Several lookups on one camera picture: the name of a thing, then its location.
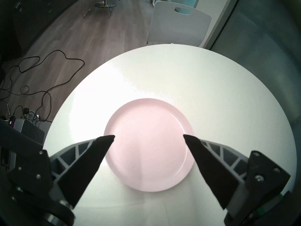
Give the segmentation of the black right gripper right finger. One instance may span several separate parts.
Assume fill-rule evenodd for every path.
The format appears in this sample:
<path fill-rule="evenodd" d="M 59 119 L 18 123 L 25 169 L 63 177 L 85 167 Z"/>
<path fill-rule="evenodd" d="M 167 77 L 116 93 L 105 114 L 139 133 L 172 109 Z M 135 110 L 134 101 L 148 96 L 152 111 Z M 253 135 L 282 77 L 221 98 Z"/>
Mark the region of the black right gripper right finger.
<path fill-rule="evenodd" d="M 259 219 L 283 199 L 290 174 L 269 157 L 237 150 L 184 134 L 198 169 L 222 209 L 225 219 Z"/>

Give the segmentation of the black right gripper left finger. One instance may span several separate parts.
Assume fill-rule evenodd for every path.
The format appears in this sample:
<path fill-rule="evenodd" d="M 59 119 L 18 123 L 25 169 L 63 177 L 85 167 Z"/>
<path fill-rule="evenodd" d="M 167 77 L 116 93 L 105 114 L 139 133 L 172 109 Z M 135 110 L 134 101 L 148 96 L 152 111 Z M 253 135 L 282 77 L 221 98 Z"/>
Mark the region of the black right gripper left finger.
<path fill-rule="evenodd" d="M 51 157 L 47 150 L 23 148 L 20 165 L 9 172 L 9 181 L 37 198 L 77 205 L 115 135 L 72 144 Z"/>

